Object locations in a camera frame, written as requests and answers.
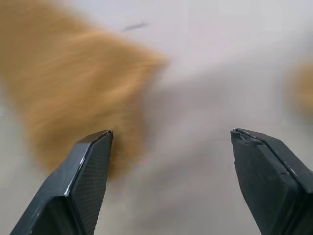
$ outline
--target white surface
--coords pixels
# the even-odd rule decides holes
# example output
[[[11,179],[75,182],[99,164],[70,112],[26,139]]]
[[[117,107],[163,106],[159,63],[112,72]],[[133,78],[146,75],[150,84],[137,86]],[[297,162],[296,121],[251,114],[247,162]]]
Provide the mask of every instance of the white surface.
[[[108,190],[96,235],[259,235],[240,193],[229,131],[284,141],[313,168],[311,127],[298,125],[282,84],[310,53],[309,0],[76,0],[112,30],[172,64],[145,97],[146,161]],[[0,117],[0,227],[8,234],[44,174],[22,127]]]

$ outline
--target blurry orange object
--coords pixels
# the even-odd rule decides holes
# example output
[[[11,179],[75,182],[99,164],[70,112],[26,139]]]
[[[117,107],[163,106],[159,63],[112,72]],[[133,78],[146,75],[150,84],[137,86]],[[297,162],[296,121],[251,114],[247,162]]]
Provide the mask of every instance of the blurry orange object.
[[[306,63],[301,66],[301,70],[298,77],[299,90],[299,105],[306,114],[309,115],[309,119],[312,119],[313,115],[313,63]]]
[[[120,175],[141,151],[140,93],[164,58],[46,2],[0,0],[3,84],[42,166],[112,129],[109,177]]]

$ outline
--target dark mark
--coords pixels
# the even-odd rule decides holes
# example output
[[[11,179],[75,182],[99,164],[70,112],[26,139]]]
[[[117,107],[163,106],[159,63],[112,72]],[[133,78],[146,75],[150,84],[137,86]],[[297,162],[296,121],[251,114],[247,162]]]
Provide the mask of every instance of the dark mark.
[[[132,31],[132,30],[139,29],[139,28],[144,28],[144,27],[147,27],[147,26],[148,26],[147,23],[133,24],[133,25],[125,27],[122,30],[122,32]]]

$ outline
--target white table surface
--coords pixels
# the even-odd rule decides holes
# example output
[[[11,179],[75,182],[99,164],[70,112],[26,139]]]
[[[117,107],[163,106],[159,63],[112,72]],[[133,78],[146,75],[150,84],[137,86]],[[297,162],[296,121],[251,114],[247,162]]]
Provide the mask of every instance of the white table surface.
[[[166,53],[144,98],[146,160],[107,191],[96,235],[259,235],[229,131],[284,141],[313,168],[313,129],[282,93],[312,50],[310,0],[73,0],[100,27]],[[142,28],[123,32],[128,26]],[[0,228],[9,234],[45,178],[1,95]]]

